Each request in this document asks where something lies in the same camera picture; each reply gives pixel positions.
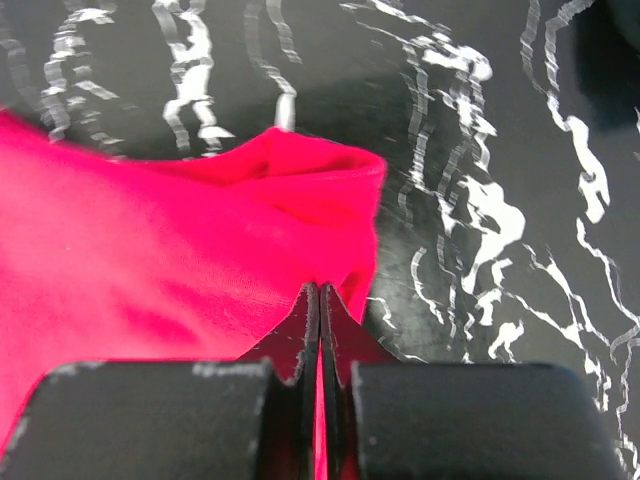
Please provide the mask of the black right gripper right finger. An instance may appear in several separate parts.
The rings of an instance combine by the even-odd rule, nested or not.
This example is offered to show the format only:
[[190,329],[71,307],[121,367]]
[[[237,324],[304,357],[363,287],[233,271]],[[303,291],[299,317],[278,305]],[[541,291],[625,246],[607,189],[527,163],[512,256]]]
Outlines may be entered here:
[[599,412],[545,363],[400,361],[319,295],[331,479],[620,479]]

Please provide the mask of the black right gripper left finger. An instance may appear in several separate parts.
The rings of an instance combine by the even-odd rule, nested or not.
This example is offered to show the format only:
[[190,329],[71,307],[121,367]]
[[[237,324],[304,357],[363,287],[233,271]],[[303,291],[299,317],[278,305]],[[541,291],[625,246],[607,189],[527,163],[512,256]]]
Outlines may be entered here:
[[319,291],[234,361],[77,362],[28,398],[5,479],[310,479]]

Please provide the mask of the red t-shirt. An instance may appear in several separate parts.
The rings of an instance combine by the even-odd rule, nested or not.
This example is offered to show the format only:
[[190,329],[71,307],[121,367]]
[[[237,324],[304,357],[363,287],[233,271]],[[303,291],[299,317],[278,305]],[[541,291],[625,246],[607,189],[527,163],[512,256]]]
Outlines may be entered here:
[[130,162],[1,117],[1,430],[79,360],[231,358],[308,282],[361,320],[379,156],[270,128],[224,154]]

